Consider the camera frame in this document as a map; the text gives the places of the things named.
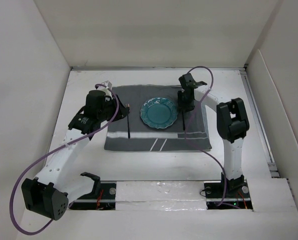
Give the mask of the silver fork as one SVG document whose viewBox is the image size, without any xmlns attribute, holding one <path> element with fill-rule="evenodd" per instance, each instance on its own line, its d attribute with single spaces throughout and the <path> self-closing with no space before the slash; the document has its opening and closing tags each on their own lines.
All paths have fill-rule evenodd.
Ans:
<svg viewBox="0 0 298 240">
<path fill-rule="evenodd" d="M 127 104 L 125 105 L 125 108 L 127 109 L 127 137 L 128 137 L 128 139 L 130 139 L 130 138 L 131 138 L 130 120 L 129 120 L 130 105 L 127 103 Z"/>
</svg>

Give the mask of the silver knife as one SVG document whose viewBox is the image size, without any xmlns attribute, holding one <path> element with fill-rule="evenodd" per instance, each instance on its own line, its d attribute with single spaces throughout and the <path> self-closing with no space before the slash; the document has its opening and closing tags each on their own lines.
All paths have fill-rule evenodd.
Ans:
<svg viewBox="0 0 298 240">
<path fill-rule="evenodd" d="M 184 111 L 181 111 L 181 117 L 182 117 L 182 130 L 186 130 L 186 124 L 185 124 L 185 113 Z"/>
</svg>

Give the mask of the teal scalloped plate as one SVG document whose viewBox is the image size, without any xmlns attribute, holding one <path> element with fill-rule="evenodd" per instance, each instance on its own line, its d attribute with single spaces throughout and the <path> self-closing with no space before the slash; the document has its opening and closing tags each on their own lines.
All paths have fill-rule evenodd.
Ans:
<svg viewBox="0 0 298 240">
<path fill-rule="evenodd" d="M 150 128 L 166 129 L 178 118 L 177 105 L 168 98 L 151 98 L 141 106 L 140 118 Z"/>
</svg>

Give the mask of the grey cloth placemat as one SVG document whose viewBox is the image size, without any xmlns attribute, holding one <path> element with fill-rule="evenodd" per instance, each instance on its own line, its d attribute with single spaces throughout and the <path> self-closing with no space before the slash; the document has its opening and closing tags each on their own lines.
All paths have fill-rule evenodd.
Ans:
<svg viewBox="0 0 298 240">
<path fill-rule="evenodd" d="M 177 110 L 179 85 L 126 85 L 113 91 L 129 114 L 108 126 L 104 149 L 113 152 L 191 152 L 193 143 L 210 151 L 206 107 L 196 112 Z"/>
</svg>

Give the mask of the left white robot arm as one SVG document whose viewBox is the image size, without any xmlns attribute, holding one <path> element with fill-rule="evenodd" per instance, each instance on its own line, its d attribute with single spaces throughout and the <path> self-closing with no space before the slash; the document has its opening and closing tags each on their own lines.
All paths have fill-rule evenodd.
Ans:
<svg viewBox="0 0 298 240">
<path fill-rule="evenodd" d="M 23 181 L 21 190 L 26 209 L 57 221 L 80 197 L 98 197 L 101 192 L 100 177 L 83 172 L 70 179 L 70 169 L 103 122 L 118 121 L 128 113 L 117 95 L 91 90 L 86 96 L 85 106 L 68 125 L 63 148 L 52 154 L 34 179 Z"/>
</svg>

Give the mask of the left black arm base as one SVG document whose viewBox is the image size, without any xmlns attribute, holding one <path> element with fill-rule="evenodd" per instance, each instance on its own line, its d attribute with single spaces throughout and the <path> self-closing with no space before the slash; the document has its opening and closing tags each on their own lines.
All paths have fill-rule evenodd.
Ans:
<svg viewBox="0 0 298 240">
<path fill-rule="evenodd" d="M 81 176 L 93 180 L 92 191 L 70 203 L 70 210 L 96 210 L 111 211 L 116 209 L 117 183 L 115 181 L 102 181 L 97 175 L 83 172 Z"/>
</svg>

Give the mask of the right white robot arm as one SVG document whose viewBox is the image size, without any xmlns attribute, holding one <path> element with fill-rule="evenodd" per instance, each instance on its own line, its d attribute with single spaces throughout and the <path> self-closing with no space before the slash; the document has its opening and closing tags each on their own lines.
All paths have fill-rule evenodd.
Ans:
<svg viewBox="0 0 298 240">
<path fill-rule="evenodd" d="M 224 171 L 220 191 L 226 197 L 232 197 L 244 184 L 242 171 L 242 146 L 249 119 L 244 101 L 241 98 L 228 98 L 207 87 L 207 83 L 196 82 L 191 73 L 179 77 L 182 90 L 177 93 L 178 110 L 183 113 L 195 109 L 195 101 L 203 103 L 216 113 L 216 127 L 223 141 Z"/>
</svg>

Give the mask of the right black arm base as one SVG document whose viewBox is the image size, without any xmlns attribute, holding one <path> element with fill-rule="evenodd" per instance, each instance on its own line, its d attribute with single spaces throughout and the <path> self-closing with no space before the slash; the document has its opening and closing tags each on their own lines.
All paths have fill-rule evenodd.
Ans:
<svg viewBox="0 0 298 240">
<path fill-rule="evenodd" d="M 199 194 L 205 198 L 208 210 L 252 210 L 250 190 L 245 176 L 226 180 L 221 174 L 221 180 L 205 181 Z"/>
</svg>

